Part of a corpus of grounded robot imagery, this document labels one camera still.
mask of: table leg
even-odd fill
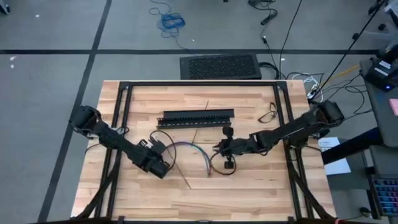
[[[324,165],[344,159],[347,156],[368,149],[372,145],[381,145],[383,143],[378,127],[370,129],[365,133],[356,136],[342,144],[335,146],[325,152],[322,152]]]

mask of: yellow cable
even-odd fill
[[[347,74],[351,73],[353,70],[356,70],[357,68],[359,68],[359,65],[355,65],[355,66],[352,67],[352,68],[349,68],[349,69],[347,69],[347,70],[345,70],[345,71],[343,71],[343,72],[340,72],[339,74],[337,74],[337,75],[331,77],[331,78],[329,79],[329,81],[332,80],[332,79],[335,79],[335,78],[337,78],[337,77],[340,77],[340,76],[343,76],[343,75],[347,75]]]

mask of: white paper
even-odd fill
[[[336,137],[321,138],[319,139],[318,143],[322,152],[325,152],[330,148],[338,146],[340,144],[338,138]],[[351,172],[351,169],[349,168],[346,159],[340,159],[336,162],[325,165],[325,172],[326,175],[348,174]]]

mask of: wooden table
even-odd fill
[[[97,109],[104,121],[111,123],[118,92],[118,81],[105,81]],[[294,117],[308,110],[305,90],[301,81],[287,81]],[[287,113],[282,98],[285,120]],[[269,111],[275,101],[270,86],[137,86],[132,90],[126,138],[137,144],[148,139],[156,129],[157,118],[165,110],[204,110],[234,108],[232,119],[235,138],[248,138],[249,133],[279,126],[278,119],[262,124],[257,119]],[[123,113],[121,108],[119,120]],[[166,130],[174,141],[188,141],[213,154],[212,147],[224,138],[221,128],[190,128]],[[156,136],[165,144],[169,140],[161,133]],[[90,141],[89,146],[97,141]],[[315,140],[310,145],[317,146]],[[105,155],[103,146],[92,147],[87,153],[81,171],[72,216],[78,215],[96,193],[101,178]],[[127,220],[246,220],[286,221],[294,216],[292,195],[283,145],[280,142],[267,156],[238,156],[235,174],[217,173],[207,177],[202,155],[189,146],[177,148],[177,163],[164,179],[138,169],[123,153],[118,189],[114,203],[113,220],[124,215]],[[328,181],[320,152],[303,149],[303,162],[308,186],[317,200],[335,215]],[[218,157],[214,166],[223,169],[224,159]],[[300,206],[306,215],[303,195]],[[105,195],[103,215],[108,195]]]

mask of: floor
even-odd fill
[[[247,1],[164,1],[186,20],[178,38],[180,45],[204,53],[207,49],[264,50],[260,39],[263,28],[270,47],[281,49],[300,2],[276,1],[272,7],[279,15],[263,27],[260,21],[267,13],[251,8]],[[285,45],[285,49],[298,51],[283,54],[282,71],[329,75],[342,55],[316,50],[341,53],[347,49],[353,33],[359,32],[368,20],[368,8],[373,3],[303,0]],[[7,128],[0,135],[3,223],[37,221],[60,148],[66,159],[48,220],[69,218],[87,140],[73,134],[68,144],[67,121],[74,105],[97,104],[103,80],[179,79],[179,58],[187,56],[186,51],[173,39],[161,38],[156,28],[159,16],[148,13],[153,6],[149,0],[11,0],[11,13],[0,14],[0,100],[4,105],[0,123]],[[376,30],[387,20],[380,12],[368,30]],[[378,49],[385,44],[362,36],[353,47],[359,54],[348,55],[337,72],[372,56],[361,50]],[[308,54],[300,49],[315,51]],[[271,62],[269,54],[257,57]],[[274,57],[278,63],[279,55]],[[271,71],[262,70],[263,79],[273,77]],[[363,81],[357,78],[354,83]],[[360,95],[343,91],[332,99],[347,116],[361,103]],[[369,107],[366,98],[364,109]],[[333,129],[330,136],[348,139],[375,125],[373,114],[368,113]],[[332,188],[332,194],[341,218],[358,216],[359,207],[369,206],[363,190]]]

